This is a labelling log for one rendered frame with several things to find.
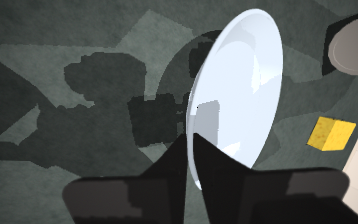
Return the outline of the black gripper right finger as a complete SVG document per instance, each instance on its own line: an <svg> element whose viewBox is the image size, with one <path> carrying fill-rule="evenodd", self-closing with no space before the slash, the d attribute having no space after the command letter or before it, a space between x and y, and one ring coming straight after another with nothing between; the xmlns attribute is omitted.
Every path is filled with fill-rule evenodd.
<svg viewBox="0 0 358 224"><path fill-rule="evenodd" d="M254 170L193 133L193 158L210 224L249 224L258 201L337 196L349 176L329 167Z"/></svg>

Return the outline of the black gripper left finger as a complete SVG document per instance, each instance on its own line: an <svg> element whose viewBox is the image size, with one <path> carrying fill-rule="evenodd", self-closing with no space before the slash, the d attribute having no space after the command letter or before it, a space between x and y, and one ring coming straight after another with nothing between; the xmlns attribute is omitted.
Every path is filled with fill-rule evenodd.
<svg viewBox="0 0 358 224"><path fill-rule="evenodd" d="M74 221L155 220L184 224L187 135L182 133L140 176L83 177L67 184L63 201Z"/></svg>

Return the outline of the yellow sponge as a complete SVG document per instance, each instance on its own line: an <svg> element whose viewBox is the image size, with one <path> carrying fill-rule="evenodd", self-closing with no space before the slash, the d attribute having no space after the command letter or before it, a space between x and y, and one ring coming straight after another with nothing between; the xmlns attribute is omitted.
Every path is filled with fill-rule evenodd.
<svg viewBox="0 0 358 224"><path fill-rule="evenodd" d="M320 150L342 150L356 125L350 123L320 116L307 144Z"/></svg>

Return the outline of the grey mug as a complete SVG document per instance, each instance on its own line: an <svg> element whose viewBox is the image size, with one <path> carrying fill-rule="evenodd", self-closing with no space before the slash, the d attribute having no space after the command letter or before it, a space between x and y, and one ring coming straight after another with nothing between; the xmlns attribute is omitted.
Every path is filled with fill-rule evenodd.
<svg viewBox="0 0 358 224"><path fill-rule="evenodd" d="M328 57L339 71L358 75L358 19L347 24L332 39Z"/></svg>

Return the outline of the white round plate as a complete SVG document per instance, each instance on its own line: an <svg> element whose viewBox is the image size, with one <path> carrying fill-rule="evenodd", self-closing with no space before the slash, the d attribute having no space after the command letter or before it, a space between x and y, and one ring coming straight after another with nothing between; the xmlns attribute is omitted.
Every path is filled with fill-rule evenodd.
<svg viewBox="0 0 358 224"><path fill-rule="evenodd" d="M193 132L251 168L274 119L282 63L278 28L263 10L239 14L216 39L196 75L186 111L188 162L200 190Z"/></svg>

